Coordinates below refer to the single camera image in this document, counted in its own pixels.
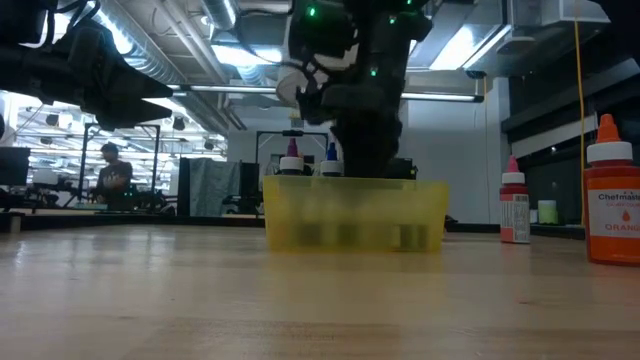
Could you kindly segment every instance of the wooden table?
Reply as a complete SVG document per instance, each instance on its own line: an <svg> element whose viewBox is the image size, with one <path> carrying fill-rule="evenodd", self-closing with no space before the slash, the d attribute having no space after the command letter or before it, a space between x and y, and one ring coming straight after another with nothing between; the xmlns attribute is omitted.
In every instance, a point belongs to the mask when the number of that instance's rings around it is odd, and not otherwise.
<svg viewBox="0 0 640 360"><path fill-rule="evenodd" d="M581 241L532 241L286 255L262 229L2 237L0 358L640 358L640 270L589 264Z"/></svg>

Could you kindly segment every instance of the small bottle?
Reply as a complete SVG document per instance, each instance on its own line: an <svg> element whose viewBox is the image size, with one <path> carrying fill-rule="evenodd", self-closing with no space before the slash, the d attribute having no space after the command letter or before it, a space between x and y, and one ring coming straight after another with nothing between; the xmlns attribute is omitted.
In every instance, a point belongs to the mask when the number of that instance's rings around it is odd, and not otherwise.
<svg viewBox="0 0 640 360"><path fill-rule="evenodd" d="M342 176L342 161L338 161L336 143L332 142L329 144L327 159L320 163L320 172L322 173L322 176Z"/></svg>
<svg viewBox="0 0 640 360"><path fill-rule="evenodd" d="M304 171L304 159L298 157L298 144L296 139L289 139L287 156L280 158L280 173L282 175L302 175Z"/></svg>
<svg viewBox="0 0 640 360"><path fill-rule="evenodd" d="M613 116L600 119L587 148L585 216L589 260L640 266L640 168L631 144L620 140Z"/></svg>
<svg viewBox="0 0 640 360"><path fill-rule="evenodd" d="M529 191L524 173L518 169L516 158L511 155L507 172L502 174L500 188L502 219L500 240L504 243L529 243Z"/></svg>

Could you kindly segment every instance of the bottle label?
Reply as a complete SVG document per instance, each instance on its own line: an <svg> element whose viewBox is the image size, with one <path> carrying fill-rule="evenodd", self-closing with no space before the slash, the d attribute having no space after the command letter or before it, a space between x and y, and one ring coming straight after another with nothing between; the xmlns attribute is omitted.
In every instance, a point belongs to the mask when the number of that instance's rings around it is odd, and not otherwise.
<svg viewBox="0 0 640 360"><path fill-rule="evenodd" d="M524 194L500 195L502 218L500 239L509 243L529 243L529 196Z"/></svg>
<svg viewBox="0 0 640 360"><path fill-rule="evenodd" d="M640 179L587 181L589 255L594 260L640 263Z"/></svg>

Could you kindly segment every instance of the wall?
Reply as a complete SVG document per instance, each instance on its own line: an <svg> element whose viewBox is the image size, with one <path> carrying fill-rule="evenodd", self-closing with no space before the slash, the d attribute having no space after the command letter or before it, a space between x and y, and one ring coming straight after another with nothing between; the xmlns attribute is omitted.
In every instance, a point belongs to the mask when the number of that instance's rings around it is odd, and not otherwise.
<svg viewBox="0 0 640 360"><path fill-rule="evenodd" d="M501 173L510 153L500 131L509 115L506 79L494 81L487 101L486 118L484 103L409 102L401 138L398 155L413 158L418 179L449 184L449 215L464 223L500 222Z"/></svg>
<svg viewBox="0 0 640 360"><path fill-rule="evenodd" d="M271 154L286 154L287 146L289 145L289 138L285 138L282 135L274 135L270 140L269 134L264 134L260 137L260 152L258 154L258 162L260 168L263 169L265 165L269 163ZM324 146L325 139L321 136L315 136L315 138ZM325 157L325 150L311 137L304 136L302 138L296 138L298 144L298 151L304 155L315 156L316 163L320 163ZM255 162L255 150L256 149L256 133L255 131L242 131L242 132L230 132L227 144L227 161L237 162Z"/></svg>

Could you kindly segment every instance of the orange bottle cap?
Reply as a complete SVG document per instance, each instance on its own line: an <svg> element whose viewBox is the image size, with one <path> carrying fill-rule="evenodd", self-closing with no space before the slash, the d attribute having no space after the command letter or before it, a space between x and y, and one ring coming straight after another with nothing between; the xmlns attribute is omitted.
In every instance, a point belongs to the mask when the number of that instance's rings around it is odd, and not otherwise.
<svg viewBox="0 0 640 360"><path fill-rule="evenodd" d="M619 142L618 127L613 121L613 115L604 114L600 118L600 127L598 128L598 140L596 143Z"/></svg>

